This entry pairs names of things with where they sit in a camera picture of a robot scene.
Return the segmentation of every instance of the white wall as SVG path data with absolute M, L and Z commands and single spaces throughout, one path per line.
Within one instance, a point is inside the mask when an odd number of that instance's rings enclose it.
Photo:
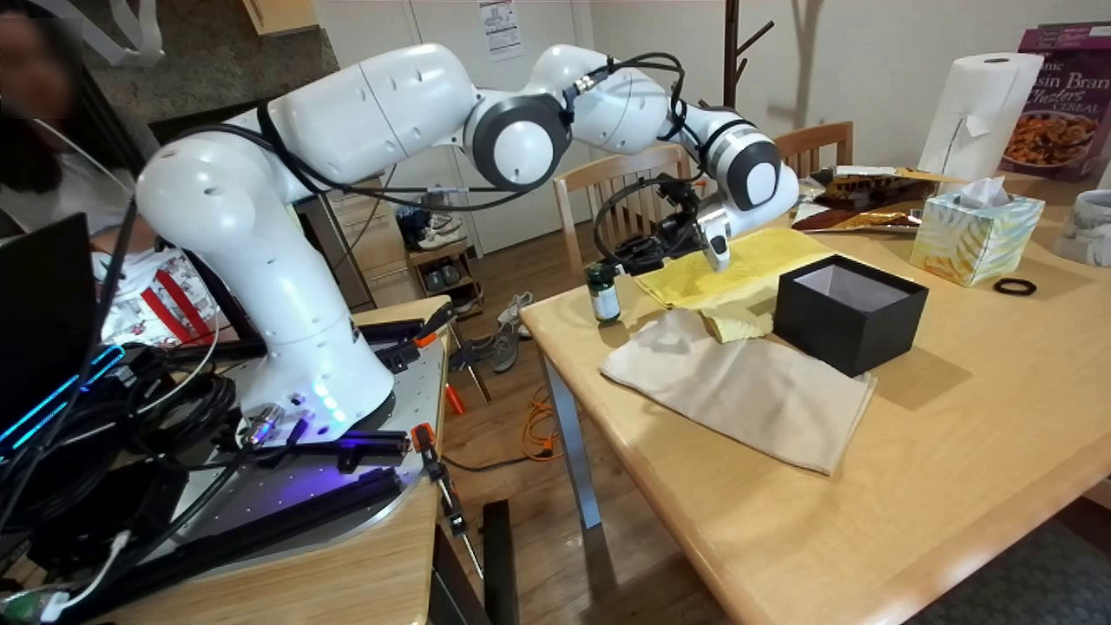
M 949 66 L 973 52 L 1013 52 L 1040 19 L 1111 19 L 1111 0 L 736 0 L 740 41 L 764 19 L 773 30 L 750 52 L 740 111 L 778 136 L 797 121 L 859 121 L 861 164 L 915 164 Z M 594 0 L 598 47 L 677 52 L 689 99 L 723 99 L 723 0 Z M 814 85 L 797 73 L 807 14 Z
M 417 41 L 448 44 L 481 91 L 522 91 L 532 62 L 557 41 L 590 44 L 588 0 L 513 0 L 522 14 L 522 55 L 495 58 L 486 52 L 480 29 L 480 0 L 315 0 L 315 18 L 333 41 L 341 66 L 358 58 L 407 47 Z M 574 148 L 561 167 L 578 167 L 583 148 Z M 394 185 L 446 185 L 446 186 L 486 186 L 464 157 L 454 148 L 431 148 L 403 164 Z M 552 192 L 543 186 L 503 209 L 475 213 L 470 232 L 480 254 L 543 237 L 557 228 Z

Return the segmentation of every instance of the tissue box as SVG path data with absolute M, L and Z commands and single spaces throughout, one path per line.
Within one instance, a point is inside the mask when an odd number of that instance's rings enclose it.
M 826 258 L 778 279 L 773 333 L 844 375 L 861 375 L 910 349 L 925 305 L 925 286 Z
M 910 261 L 958 286 L 1010 273 L 1045 200 L 1006 193 L 1002 203 L 964 203 L 963 193 L 928 199 Z

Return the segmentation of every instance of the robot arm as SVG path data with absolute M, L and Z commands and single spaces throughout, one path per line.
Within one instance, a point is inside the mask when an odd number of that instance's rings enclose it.
M 532 192 L 574 140 L 637 154 L 684 106 L 677 136 L 723 186 L 698 218 L 712 261 L 726 265 L 729 237 L 794 203 L 794 172 L 755 123 L 681 104 L 640 68 L 603 68 L 603 55 L 557 44 L 522 93 L 495 93 L 475 91 L 448 47 L 417 44 L 228 117 L 240 130 L 199 130 L 149 158 L 138 213 L 196 250 L 267 340 L 263 360 L 236 367 L 240 445 L 333 442 L 394 394 L 394 375 L 352 331 L 347 301 L 293 213 L 314 180 L 353 185 L 461 130 L 490 185 Z

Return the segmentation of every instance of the yellow cloth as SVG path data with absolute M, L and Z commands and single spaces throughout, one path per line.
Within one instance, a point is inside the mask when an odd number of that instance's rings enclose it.
M 726 270 L 712 270 L 701 254 L 689 254 L 653 273 L 640 273 L 637 286 L 677 309 L 698 309 L 718 340 L 743 340 L 771 333 L 786 270 L 831 258 L 822 243 L 786 225 L 736 237 L 729 254 Z
M 773 340 L 718 343 L 698 312 L 684 309 L 631 333 L 600 372 L 701 427 L 814 472 L 840 465 L 875 385 Z

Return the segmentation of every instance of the computer monitor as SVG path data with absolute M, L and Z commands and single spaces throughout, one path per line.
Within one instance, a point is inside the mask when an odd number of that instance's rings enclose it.
M 82 367 L 96 289 L 87 218 L 0 246 L 0 433 Z

